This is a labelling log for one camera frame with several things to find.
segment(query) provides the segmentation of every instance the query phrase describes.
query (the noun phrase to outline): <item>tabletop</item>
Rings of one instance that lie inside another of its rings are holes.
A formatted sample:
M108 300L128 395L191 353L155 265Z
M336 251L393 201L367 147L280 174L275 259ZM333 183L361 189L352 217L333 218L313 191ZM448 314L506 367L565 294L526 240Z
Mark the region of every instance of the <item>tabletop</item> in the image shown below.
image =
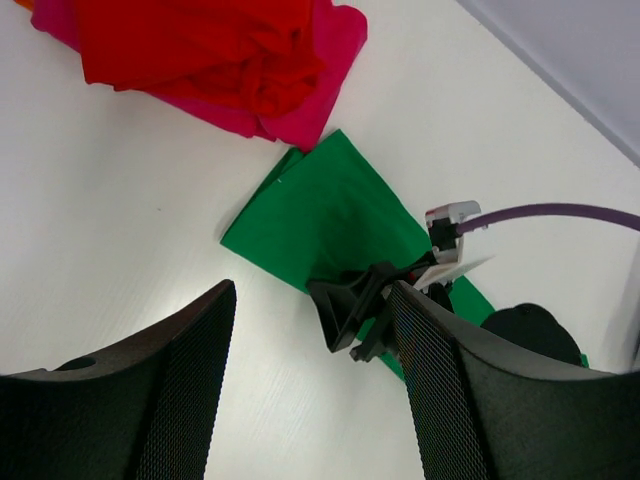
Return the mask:
M327 132L342 128L416 219L468 199L640 213L640 170L458 4L356 6L369 41ZM403 384L329 354L309 297L218 243L287 147L86 85L79 56L11 2L0 24L0 373L56 368L231 278L206 478L423 478ZM496 307L540 303L593 367L628 367L635 232L541 218L483 235L497 257L470 278Z

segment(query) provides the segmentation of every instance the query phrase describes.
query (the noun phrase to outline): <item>magenta fabric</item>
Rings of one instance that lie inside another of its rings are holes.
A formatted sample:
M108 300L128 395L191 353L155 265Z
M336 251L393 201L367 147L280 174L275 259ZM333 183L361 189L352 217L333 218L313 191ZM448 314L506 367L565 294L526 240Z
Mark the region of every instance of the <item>magenta fabric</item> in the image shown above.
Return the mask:
M73 0L36 0L31 22L36 29L80 50ZM259 117L197 99L154 96L224 130L244 137L280 139L309 151L318 143L340 87L366 39L367 20L361 12L348 6L334 6L331 0L316 0L314 49L326 69L319 74L315 92L299 108L279 118Z

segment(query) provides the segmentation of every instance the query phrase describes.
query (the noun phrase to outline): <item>red cloth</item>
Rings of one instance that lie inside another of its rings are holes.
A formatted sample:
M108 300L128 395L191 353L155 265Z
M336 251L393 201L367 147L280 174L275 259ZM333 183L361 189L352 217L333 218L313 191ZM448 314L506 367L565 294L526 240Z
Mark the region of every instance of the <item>red cloth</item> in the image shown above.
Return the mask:
M31 22L56 39L80 51L74 0L36 0ZM200 99L154 94L181 110L245 137L277 138L304 151L313 149L329 118L340 87L367 38L367 21L358 10L316 0L313 7L313 42L326 69L318 75L316 90L296 110L280 118L256 116Z
M298 107L324 68L311 0L75 0L87 83L265 116Z

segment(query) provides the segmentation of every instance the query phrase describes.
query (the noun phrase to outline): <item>purple cable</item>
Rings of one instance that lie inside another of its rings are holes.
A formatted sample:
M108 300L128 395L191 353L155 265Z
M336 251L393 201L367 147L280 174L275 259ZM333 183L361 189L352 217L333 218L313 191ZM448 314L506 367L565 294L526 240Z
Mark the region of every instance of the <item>purple cable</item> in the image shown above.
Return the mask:
M595 207L574 203L538 203L506 208L497 212L480 215L479 217L462 222L456 228L458 235L472 232L478 228L487 227L493 223L513 220L515 218L538 217L543 215L559 215L563 217L581 217L602 220L628 227L640 232L640 217L631 213L613 210L612 208Z

